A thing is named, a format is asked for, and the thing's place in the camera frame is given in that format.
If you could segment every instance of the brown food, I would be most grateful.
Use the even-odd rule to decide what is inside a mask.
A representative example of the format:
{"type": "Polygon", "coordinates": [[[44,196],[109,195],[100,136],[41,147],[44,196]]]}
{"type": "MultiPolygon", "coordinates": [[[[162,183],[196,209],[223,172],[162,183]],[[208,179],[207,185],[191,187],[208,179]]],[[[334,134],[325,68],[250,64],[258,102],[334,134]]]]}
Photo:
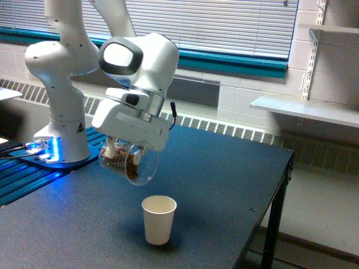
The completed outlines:
{"type": "MultiPolygon", "coordinates": [[[[101,149],[100,155],[104,156],[106,151],[106,147],[103,147],[101,149]]],[[[120,170],[122,174],[125,174],[124,171],[124,165],[125,165],[125,159],[127,156],[126,149],[123,147],[117,147],[116,148],[116,154],[113,158],[104,157],[104,163],[107,165],[110,165],[114,168],[115,171],[120,170]]],[[[137,165],[134,164],[134,156],[130,154],[127,158],[127,164],[126,164],[126,173],[130,180],[135,180],[139,176],[137,172],[137,165]]]]}

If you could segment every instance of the clear plastic cup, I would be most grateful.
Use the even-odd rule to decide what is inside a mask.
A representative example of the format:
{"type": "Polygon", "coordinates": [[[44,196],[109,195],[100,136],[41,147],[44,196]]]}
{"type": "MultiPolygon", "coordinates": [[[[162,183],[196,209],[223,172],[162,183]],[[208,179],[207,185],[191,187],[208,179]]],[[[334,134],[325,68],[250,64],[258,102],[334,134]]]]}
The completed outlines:
{"type": "Polygon", "coordinates": [[[123,175],[136,186],[149,183],[156,173],[158,154],[156,149],[148,142],[141,141],[136,144],[125,140],[118,140],[114,144],[114,154],[108,155],[108,145],[104,145],[99,153],[102,167],[123,175]]]}

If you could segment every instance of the table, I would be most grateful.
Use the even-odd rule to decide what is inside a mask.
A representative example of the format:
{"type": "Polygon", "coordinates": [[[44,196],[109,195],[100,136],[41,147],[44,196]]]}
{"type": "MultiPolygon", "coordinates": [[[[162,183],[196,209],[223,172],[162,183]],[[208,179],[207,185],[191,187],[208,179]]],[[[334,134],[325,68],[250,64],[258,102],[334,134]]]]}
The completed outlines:
{"type": "Polygon", "coordinates": [[[96,161],[0,210],[8,268],[237,268],[273,201],[270,268],[293,152],[176,126],[154,179],[135,187],[96,161]],[[141,201],[174,198],[168,244],[144,239],[141,201]]]}

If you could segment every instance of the table leg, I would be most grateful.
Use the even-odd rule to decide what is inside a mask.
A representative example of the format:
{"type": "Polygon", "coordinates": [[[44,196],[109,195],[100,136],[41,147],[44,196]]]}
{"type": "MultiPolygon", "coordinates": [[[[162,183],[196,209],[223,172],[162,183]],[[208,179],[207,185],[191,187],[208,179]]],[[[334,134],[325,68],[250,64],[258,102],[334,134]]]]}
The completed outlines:
{"type": "Polygon", "coordinates": [[[284,179],[271,203],[261,269],[271,269],[272,266],[290,171],[290,168],[287,169],[284,179]]]}

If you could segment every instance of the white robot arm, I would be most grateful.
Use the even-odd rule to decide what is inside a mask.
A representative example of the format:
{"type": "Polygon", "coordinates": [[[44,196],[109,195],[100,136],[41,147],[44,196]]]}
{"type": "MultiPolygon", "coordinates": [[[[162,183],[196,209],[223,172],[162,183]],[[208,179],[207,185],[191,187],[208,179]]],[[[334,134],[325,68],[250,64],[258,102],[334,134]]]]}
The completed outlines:
{"type": "MultiPolygon", "coordinates": [[[[26,52],[30,72],[43,82],[50,99],[50,123],[35,138],[61,145],[57,154],[38,155],[47,163],[72,163],[89,156],[84,97],[70,77],[99,66],[119,82],[119,88],[107,90],[93,119],[93,127],[109,136],[109,147],[119,138],[130,143],[146,141],[161,151],[167,141],[170,123],[159,118],[159,113],[177,67],[177,47],[159,34],[136,37],[125,0],[89,2],[114,36],[100,51],[84,29],[81,0],[45,0],[47,20],[59,31],[61,41],[37,43],[26,52]]],[[[135,153],[138,164],[143,152],[135,153]]]]}
{"type": "Polygon", "coordinates": [[[88,158],[90,152],[84,132],[84,96],[73,87],[71,75],[96,70],[98,48],[86,34],[81,0],[45,0],[45,15],[60,33],[61,41],[31,45],[25,54],[28,69],[44,84],[50,102],[50,123],[35,134],[34,140],[54,140],[61,145],[38,155],[46,163],[73,163],[88,158]]]}

